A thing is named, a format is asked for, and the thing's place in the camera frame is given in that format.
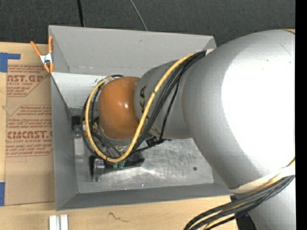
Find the black connector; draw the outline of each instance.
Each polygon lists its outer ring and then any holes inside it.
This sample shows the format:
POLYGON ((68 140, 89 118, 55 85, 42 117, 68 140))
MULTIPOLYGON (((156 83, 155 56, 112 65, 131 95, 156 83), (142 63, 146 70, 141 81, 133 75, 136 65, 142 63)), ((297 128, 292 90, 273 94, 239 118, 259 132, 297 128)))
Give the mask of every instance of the black connector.
POLYGON ((75 115, 75 116, 71 117, 71 127, 72 127, 72 129, 75 125, 80 125, 80 124, 81 124, 80 116, 75 115))

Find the metal bracket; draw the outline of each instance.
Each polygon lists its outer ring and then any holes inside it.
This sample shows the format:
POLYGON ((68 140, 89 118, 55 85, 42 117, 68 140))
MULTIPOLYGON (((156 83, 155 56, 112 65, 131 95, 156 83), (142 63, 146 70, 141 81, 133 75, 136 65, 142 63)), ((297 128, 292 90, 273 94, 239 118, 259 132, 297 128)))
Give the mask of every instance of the metal bracket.
POLYGON ((105 164, 103 159, 95 159, 94 160, 94 168, 93 168, 93 181, 94 182, 99 182, 100 181, 100 176, 103 173, 105 169, 105 164))

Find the blue tape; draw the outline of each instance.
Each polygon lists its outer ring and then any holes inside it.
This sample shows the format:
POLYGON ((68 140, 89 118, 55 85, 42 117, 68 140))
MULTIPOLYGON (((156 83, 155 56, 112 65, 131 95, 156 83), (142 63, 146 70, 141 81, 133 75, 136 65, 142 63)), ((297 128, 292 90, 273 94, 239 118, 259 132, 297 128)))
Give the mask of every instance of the blue tape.
POLYGON ((8 72, 8 59, 20 59, 20 54, 0 53, 0 72, 8 72))
POLYGON ((0 206, 4 206, 4 182, 0 182, 0 206))

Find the yellow cable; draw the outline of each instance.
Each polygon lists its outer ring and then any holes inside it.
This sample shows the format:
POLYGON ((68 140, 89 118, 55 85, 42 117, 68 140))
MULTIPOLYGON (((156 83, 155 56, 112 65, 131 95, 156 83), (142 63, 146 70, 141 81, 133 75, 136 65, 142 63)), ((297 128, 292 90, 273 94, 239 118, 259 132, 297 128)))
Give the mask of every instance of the yellow cable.
POLYGON ((188 54, 186 56, 184 56, 183 58, 181 58, 180 60, 178 60, 174 65, 172 65, 167 71, 166 73, 163 75, 163 77, 159 80, 159 82, 157 83, 153 93, 151 94, 147 104, 146 104, 146 107, 144 109, 144 112, 142 114, 142 117, 140 119, 140 123, 139 123, 139 126, 138 128, 136 129, 135 131, 135 134, 134 134, 134 137, 132 139, 132 142, 130 143, 128 149, 126 150, 126 152, 118 157, 118 158, 110 158, 110 157, 107 157, 104 153, 102 153, 98 147, 95 145, 94 141, 93 141, 93 138, 92 138, 92 135, 91 135, 91 132, 90 132, 90 126, 89 126, 89 120, 88 120, 88 114, 89 114, 89 109, 90 109, 90 104, 91 104, 91 100, 92 100, 92 97, 94 95, 94 93, 96 92, 96 90, 101 86, 103 85, 106 81, 108 81, 111 77, 109 78, 106 78, 104 80, 102 80, 100 83, 98 83, 92 90, 89 98, 88 98, 88 101, 86 103, 86 107, 85 107, 85 125, 86 125, 86 129, 87 129, 87 135, 88 135, 88 139, 91 143, 91 145, 93 146, 95 152, 101 157, 103 158, 104 160, 108 161, 108 162, 111 162, 111 163, 116 163, 116 162, 121 162, 123 161, 124 159, 126 159, 128 157, 128 155, 131 153, 133 147, 134 147, 134 144, 136 143, 138 137, 139 137, 139 134, 141 132, 141 129, 143 127, 143 124, 145 122, 145 119, 147 117, 147 114, 149 112, 149 109, 150 109, 150 106, 154 100, 154 97, 155 97, 155 94, 158 92, 158 90, 160 89, 161 85, 164 83, 164 81, 167 79, 167 77, 171 74, 171 72, 177 68, 182 62, 184 62, 187 58, 191 57, 192 55, 194 54, 188 54))

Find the wire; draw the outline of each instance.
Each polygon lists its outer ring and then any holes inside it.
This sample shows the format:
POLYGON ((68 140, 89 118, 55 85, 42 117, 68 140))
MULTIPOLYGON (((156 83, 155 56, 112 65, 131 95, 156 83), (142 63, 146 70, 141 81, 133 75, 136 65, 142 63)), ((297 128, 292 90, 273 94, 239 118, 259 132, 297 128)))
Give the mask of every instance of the wire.
POLYGON ((149 109, 150 109, 150 106, 152 105, 152 102, 154 100, 154 97, 156 95, 156 93, 158 92, 158 90, 161 88, 161 85, 165 82, 165 80, 167 79, 167 77, 172 73, 173 70, 175 70, 178 66, 180 66, 180 64, 182 62, 184 62, 187 58, 193 56, 194 54, 189 54, 189 55, 186 55, 185 57, 181 58, 180 60, 178 60, 174 65, 172 65, 167 71, 166 73, 163 75, 163 77, 159 80, 159 82, 157 83, 153 93, 151 94, 147 104, 146 104, 146 107, 145 107, 145 110, 143 112, 143 115, 140 119, 140 122, 139 122, 139 125, 137 127, 137 130, 134 134, 134 137, 132 139, 132 142, 131 144, 129 145, 128 149, 124 152, 124 154, 122 156, 120 156, 119 158, 111 158, 111 157, 108 157, 106 156, 103 152, 101 152, 98 147, 95 145, 94 141, 93 141, 93 138, 92 138, 92 134, 90 132, 90 127, 89 127, 89 109, 90 109, 90 104, 91 104, 91 99, 93 98, 95 92, 98 90, 98 88, 100 86, 102 86, 103 84, 105 84, 108 80, 111 80, 112 77, 107 77, 105 79, 103 79, 102 81, 100 81, 92 90, 88 100, 87 100, 87 103, 86 103, 86 107, 85 107, 85 126, 86 126, 86 129, 87 129, 87 134, 88 134, 88 139, 89 139, 89 142, 90 144, 93 146, 95 152, 97 153, 98 156, 100 156, 102 159, 108 161, 108 162, 112 162, 112 163, 115 163, 115 162, 120 162, 120 161, 123 161, 124 159, 126 159, 128 157, 128 155, 130 154, 130 152, 132 151, 138 137, 139 137, 139 134, 141 132, 141 129, 143 127, 143 124, 145 122, 145 119, 147 117, 147 114, 149 112, 149 109))
POLYGON ((147 29, 147 27, 146 27, 146 25, 145 25, 145 23, 144 23, 144 21, 143 21, 141 15, 140 15, 139 11, 138 11, 138 9, 136 8, 134 2, 133 2, 132 0, 129 0, 129 1, 131 2, 131 4, 132 4, 134 10, 136 11, 136 13, 138 14, 138 17, 139 17, 139 19, 140 19, 140 21, 141 21, 141 23, 142 23, 142 25, 143 25, 145 31, 148 31, 148 29, 147 29))
POLYGON ((78 11, 79 11, 80 24, 81 24, 81 27, 84 27, 84 18, 83 18, 81 0, 77 0, 77 5, 78 5, 78 11))
MULTIPOLYGON (((295 175, 287 176, 285 178, 282 178, 278 181, 275 181, 266 187, 263 187, 261 190, 258 190, 246 197, 243 197, 235 202, 231 202, 222 206, 218 206, 216 208, 213 208, 211 210, 208 210, 195 218, 193 218, 184 228, 184 230, 196 230, 205 224, 206 227, 205 229, 212 229, 214 226, 216 226, 216 222, 219 218, 225 217, 230 214, 235 214, 235 218, 239 218, 242 215, 245 215, 248 213, 250 210, 254 209, 257 207, 259 204, 262 202, 268 200, 269 198, 275 196, 279 192, 281 192, 284 188, 286 188, 292 180, 295 178, 295 175), (216 212, 220 211, 218 214, 209 217, 196 225, 192 227, 193 224, 195 224, 197 221, 208 217, 209 215, 212 215, 216 212)), ((228 218, 223 222, 228 222, 232 220, 233 218, 228 218)))
POLYGON ((166 86, 164 87, 164 89, 162 90, 162 93, 157 101, 157 104, 151 114, 151 117, 149 118, 146 127, 143 130, 142 135, 140 136, 140 138, 138 139, 137 143, 135 144, 135 147, 133 148, 134 150, 137 149, 141 143, 146 139, 147 134, 149 133, 150 129, 152 128, 164 102, 166 101, 167 97, 169 96, 170 92, 172 91, 174 85, 176 84, 176 82, 179 80, 180 75, 178 75, 180 73, 180 70, 182 70, 181 74, 183 74, 186 70, 188 70, 188 68, 194 63, 196 62, 198 59, 204 57, 206 55, 206 51, 201 51, 198 52, 196 54, 194 54, 193 56, 189 57, 185 62, 185 65, 181 65, 179 66, 174 73, 172 74, 172 76, 170 76, 168 83, 166 84, 166 86))

